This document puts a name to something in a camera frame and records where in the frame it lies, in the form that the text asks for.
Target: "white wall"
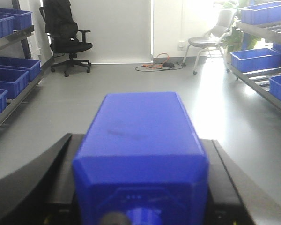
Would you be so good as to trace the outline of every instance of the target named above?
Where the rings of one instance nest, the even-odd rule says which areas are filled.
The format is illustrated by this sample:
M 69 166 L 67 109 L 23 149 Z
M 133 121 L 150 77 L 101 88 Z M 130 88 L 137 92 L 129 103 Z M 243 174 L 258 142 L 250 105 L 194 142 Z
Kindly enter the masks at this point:
M 78 57 L 93 63 L 141 63 L 151 59 L 150 0 L 71 0 L 73 19 L 91 30 L 89 51 Z
M 187 40 L 190 37 L 202 36 L 208 29 L 212 27 L 214 21 L 210 21 L 210 15 L 212 15 L 213 7 L 212 0 L 153 0 L 154 1 L 154 43 L 153 43 L 153 57 L 156 57 L 160 53 L 168 53 L 170 57 L 183 57 L 185 51 L 180 51 L 178 47 L 179 41 L 184 41 L 187 45 Z M 44 22 L 38 11 L 40 6 L 39 0 L 19 0 L 21 9 L 33 11 L 32 21 L 35 25 L 35 35 L 29 38 L 31 46 L 31 54 L 33 58 L 40 59 L 42 63 L 45 63 L 51 55 L 47 35 L 44 32 Z M 94 44 L 92 50 L 89 51 L 89 55 L 79 55 L 80 58 L 89 58 L 90 61 L 96 62 L 111 62 L 116 60 L 115 49 L 111 48 L 117 45 L 113 42 L 112 32 L 107 34 L 111 25 L 104 25 L 104 23 L 111 23 L 113 20 L 110 18 L 99 19 L 95 15 L 102 12 L 106 14 L 108 12 L 105 7 L 106 4 L 100 2 L 95 4 L 96 1 L 89 0 L 72 0 L 72 12 L 73 17 L 79 24 L 81 29 L 90 29 L 92 32 L 87 35 L 87 40 Z M 129 4 L 125 5 L 126 10 L 133 10 L 135 8 L 130 7 Z M 12 8 L 11 0 L 0 0 L 0 7 Z M 118 17 L 118 20 L 129 20 L 126 14 L 113 14 L 114 17 Z M 131 27 L 123 27 L 126 34 L 129 34 Z M 129 40 L 129 44 L 137 43 L 133 39 Z M 22 56 L 20 52 L 21 45 L 5 49 L 0 52 L 1 55 L 8 55 L 10 53 Z M 190 48 L 188 56 L 196 56 L 198 49 Z
M 153 56 L 167 53 L 170 57 L 183 57 L 179 41 L 201 37 L 213 25 L 212 0 L 154 0 Z M 196 56 L 197 48 L 191 47 L 188 56 Z

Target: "black office chair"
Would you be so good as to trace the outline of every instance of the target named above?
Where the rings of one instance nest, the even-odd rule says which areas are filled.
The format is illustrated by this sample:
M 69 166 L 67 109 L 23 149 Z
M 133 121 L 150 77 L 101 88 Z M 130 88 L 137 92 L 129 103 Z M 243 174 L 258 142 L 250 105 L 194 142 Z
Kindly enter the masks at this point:
M 53 53 L 69 54 L 69 59 L 51 65 L 51 72 L 55 67 L 66 65 L 65 77 L 69 76 L 68 69 L 78 65 L 87 68 L 90 72 L 91 63 L 89 60 L 76 60 L 77 53 L 84 52 L 93 47 L 92 43 L 86 42 L 86 33 L 89 30 L 78 30 L 77 24 L 73 21 L 69 0 L 43 0 L 43 7 L 39 8 L 42 18 L 45 21 L 45 32 L 51 37 L 50 48 Z M 82 42 L 77 39 L 77 33 L 81 32 Z

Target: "chair armrest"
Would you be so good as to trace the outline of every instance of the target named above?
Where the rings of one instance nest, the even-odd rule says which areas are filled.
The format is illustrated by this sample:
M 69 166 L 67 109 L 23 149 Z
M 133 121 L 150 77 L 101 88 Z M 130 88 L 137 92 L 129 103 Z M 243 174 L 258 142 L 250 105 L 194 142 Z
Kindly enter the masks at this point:
M 85 38 L 85 33 L 89 33 L 90 30 L 79 30 L 79 32 L 81 32 L 82 34 L 82 42 L 86 42 L 86 38 Z

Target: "chair base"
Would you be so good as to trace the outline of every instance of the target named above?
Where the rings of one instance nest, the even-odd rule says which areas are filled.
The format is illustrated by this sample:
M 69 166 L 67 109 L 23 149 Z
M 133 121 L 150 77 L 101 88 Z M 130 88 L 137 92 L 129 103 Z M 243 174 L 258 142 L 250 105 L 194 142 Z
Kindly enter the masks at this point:
M 70 67 L 74 67 L 74 65 L 78 65 L 80 67 L 85 67 L 85 68 L 87 68 L 86 72 L 87 73 L 90 72 L 90 67 L 91 67 L 92 64 L 90 63 L 89 60 L 75 60 L 74 58 L 77 57 L 75 53 L 71 53 L 69 57 L 70 57 L 70 59 L 68 59 L 64 62 L 56 63 L 56 64 L 51 65 L 51 72 L 54 73 L 55 67 L 59 67 L 59 66 L 63 66 L 63 65 L 66 66 L 66 69 L 64 71 L 65 77 L 69 76 L 68 70 L 69 70 Z

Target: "wall outlet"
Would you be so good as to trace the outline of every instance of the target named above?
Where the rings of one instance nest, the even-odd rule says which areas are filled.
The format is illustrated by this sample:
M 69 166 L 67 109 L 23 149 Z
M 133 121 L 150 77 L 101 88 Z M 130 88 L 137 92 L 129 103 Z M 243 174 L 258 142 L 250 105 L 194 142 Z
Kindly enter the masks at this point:
M 185 51 L 186 50 L 185 41 L 179 41 L 178 42 L 178 50 L 179 51 Z

